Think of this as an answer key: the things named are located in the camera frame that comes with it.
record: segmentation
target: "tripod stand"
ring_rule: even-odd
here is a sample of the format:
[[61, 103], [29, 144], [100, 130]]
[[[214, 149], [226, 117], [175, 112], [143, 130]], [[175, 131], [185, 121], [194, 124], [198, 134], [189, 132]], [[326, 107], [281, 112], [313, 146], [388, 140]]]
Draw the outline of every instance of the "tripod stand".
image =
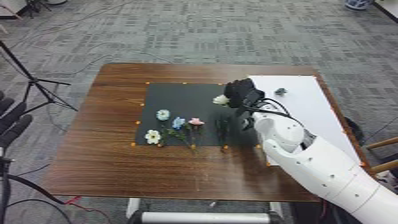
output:
[[47, 102], [43, 104], [40, 104], [34, 108], [31, 108], [26, 111], [26, 113], [33, 112], [36, 109], [40, 109], [42, 107], [45, 107], [52, 103], [57, 104], [59, 106], [66, 107], [68, 109], [79, 111], [77, 108], [72, 106], [72, 104], [65, 101], [65, 99], [56, 95], [56, 93], [42, 85], [42, 82], [54, 83], [57, 85], [66, 85], [66, 86], [70, 86], [72, 84], [66, 83], [66, 82], [57, 82], [57, 81], [47, 80], [47, 79], [38, 79], [33, 76], [33, 74], [31, 74], [31, 72], [29, 72], [29, 70], [27, 70], [27, 68], [26, 68], [26, 66], [24, 66], [24, 64], [22, 64], [22, 62], [20, 62], [20, 60], [18, 60], [18, 58], [17, 58], [17, 56], [15, 56], [8, 46], [6, 46], [6, 44], [2, 42], [2, 40], [0, 40], [0, 47], [2, 47], [2, 49], [4, 49], [4, 51], [8, 53], [8, 55], [10, 55], [10, 58], [11, 58], [13, 62], [15, 62], [15, 64], [18, 65], [18, 68], [22, 69], [22, 72], [24, 72], [22, 74], [26, 75], [26, 77], [29, 79], [29, 86], [27, 86], [26, 95], [24, 95], [24, 102], [27, 102], [29, 93], [31, 93], [33, 87], [36, 87], [40, 89], [42, 94], [43, 94], [43, 96], [47, 98]]

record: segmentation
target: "white paper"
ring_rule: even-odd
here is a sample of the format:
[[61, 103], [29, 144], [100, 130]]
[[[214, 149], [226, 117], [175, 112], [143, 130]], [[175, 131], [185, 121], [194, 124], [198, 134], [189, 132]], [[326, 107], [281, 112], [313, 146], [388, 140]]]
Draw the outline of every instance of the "white paper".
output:
[[[265, 91], [265, 96], [285, 105], [292, 117], [303, 122], [310, 132], [322, 136], [360, 164], [356, 148], [315, 76], [249, 76], [249, 78], [256, 88]], [[285, 88], [288, 91], [285, 96], [274, 94], [280, 88]]]

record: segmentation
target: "black glove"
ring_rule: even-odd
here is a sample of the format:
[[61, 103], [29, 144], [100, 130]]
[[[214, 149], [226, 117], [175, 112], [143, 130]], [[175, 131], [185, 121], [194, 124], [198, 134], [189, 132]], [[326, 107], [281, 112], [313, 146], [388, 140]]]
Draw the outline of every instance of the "black glove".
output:
[[8, 109], [11, 108], [11, 105], [15, 103], [15, 100], [11, 98], [4, 97], [4, 93], [0, 91], [0, 147], [8, 149], [15, 139], [20, 137], [31, 122], [33, 122], [33, 116], [24, 115], [24, 112], [27, 110], [27, 103], [22, 102], [13, 110], [4, 115]]
[[230, 98], [232, 108], [253, 107], [258, 100], [265, 98], [265, 92], [256, 89], [253, 80], [248, 78], [228, 83], [225, 96]]

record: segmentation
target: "gray carpet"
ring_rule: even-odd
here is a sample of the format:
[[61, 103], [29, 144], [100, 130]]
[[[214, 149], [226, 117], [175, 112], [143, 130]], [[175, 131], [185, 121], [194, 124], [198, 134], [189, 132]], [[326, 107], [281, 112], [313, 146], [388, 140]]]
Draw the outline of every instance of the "gray carpet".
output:
[[[398, 115], [398, 26], [374, 7], [352, 12], [338, 0], [72, 0], [52, 10], [34, 19], [0, 21], [11, 32], [0, 38], [36, 75], [73, 83], [57, 92], [77, 107], [111, 62], [313, 65], [367, 136]], [[0, 74], [0, 89], [22, 99], [27, 81], [4, 60]], [[42, 100], [34, 91], [33, 105]], [[34, 124], [10, 150], [13, 173], [52, 162], [65, 136], [59, 128], [68, 129], [75, 112], [50, 106], [33, 115]], [[398, 122], [370, 142], [397, 135]], [[397, 152], [386, 147], [376, 155], [367, 153], [372, 164]], [[27, 175], [38, 183], [45, 172]], [[13, 201], [27, 197], [38, 193], [15, 184]], [[127, 199], [86, 198], [82, 204], [104, 209], [114, 223], [125, 222]], [[148, 204], [153, 210], [209, 210], [209, 202], [150, 200]], [[233, 212], [269, 208], [265, 203], [221, 206]], [[68, 208], [68, 214], [75, 223], [105, 223], [97, 213]], [[11, 208], [10, 223], [66, 222], [34, 203]]]

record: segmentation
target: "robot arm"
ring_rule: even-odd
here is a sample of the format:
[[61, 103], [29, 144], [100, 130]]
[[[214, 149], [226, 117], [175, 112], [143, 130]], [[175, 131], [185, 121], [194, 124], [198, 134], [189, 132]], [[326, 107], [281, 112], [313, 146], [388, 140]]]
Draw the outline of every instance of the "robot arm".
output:
[[242, 101], [239, 108], [253, 112], [248, 123], [253, 123], [260, 134], [264, 151], [287, 173], [310, 192], [347, 210], [365, 224], [398, 223], [397, 194], [374, 180], [345, 152], [281, 114], [278, 105], [265, 103], [264, 95], [253, 97], [256, 92], [251, 89], [241, 96], [248, 92], [251, 100]]

